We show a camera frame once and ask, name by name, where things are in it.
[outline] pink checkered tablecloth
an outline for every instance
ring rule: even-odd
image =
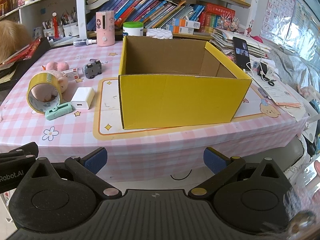
[[[93,136],[95,107],[82,110],[80,115],[74,111],[51,121],[29,107],[26,100],[29,81],[41,71],[41,65],[49,61],[66,61],[70,68],[82,68],[90,58],[104,63],[102,75],[69,82],[63,98],[70,101],[77,87],[93,87],[97,92],[101,79],[118,76],[121,49],[122,42],[117,42],[111,47],[69,46],[44,54],[0,106],[0,152],[34,141],[39,146],[39,156],[45,156],[51,162],[63,162],[72,155],[85,156],[103,146],[108,151],[108,163],[98,173],[102,179],[145,180],[204,166],[203,151],[207,146],[227,156],[246,156],[286,146],[303,131],[307,117],[297,122],[279,109],[281,115],[277,118],[262,115],[220,125],[188,127],[184,131],[145,132],[142,136],[127,138],[108,135],[108,140],[99,140]]]

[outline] packing tape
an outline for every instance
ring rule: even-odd
[[[58,95],[56,98],[50,102],[41,102],[37,100],[31,92],[36,85],[39,84],[49,84],[53,86],[53,89],[57,90]],[[29,106],[40,114],[44,114],[45,111],[54,108],[55,106],[60,105],[60,101],[62,99],[60,85],[58,79],[50,74],[50,73],[39,73],[35,75],[29,83],[28,93],[27,93],[27,101]]]

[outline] gray blanket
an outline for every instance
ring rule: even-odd
[[[276,68],[279,69],[279,76],[282,82],[288,84],[293,89],[297,90],[297,86],[307,87],[312,85],[319,91],[319,74],[316,66],[297,56],[289,56],[279,49],[272,47],[268,58],[276,63]]]

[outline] blue gripper pad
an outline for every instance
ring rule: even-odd
[[[206,148],[203,153],[204,164],[214,173],[222,171],[228,166],[228,158],[221,157],[219,154],[216,154],[214,151]]]
[[[104,147],[100,147],[89,153],[87,156],[81,158],[79,163],[93,174],[97,174],[104,165],[107,164],[108,153]]]

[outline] gray toy car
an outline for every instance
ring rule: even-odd
[[[90,63],[88,63],[82,68],[82,71],[86,78],[94,78],[95,76],[100,75],[102,73],[101,62],[97,59],[90,60]]]

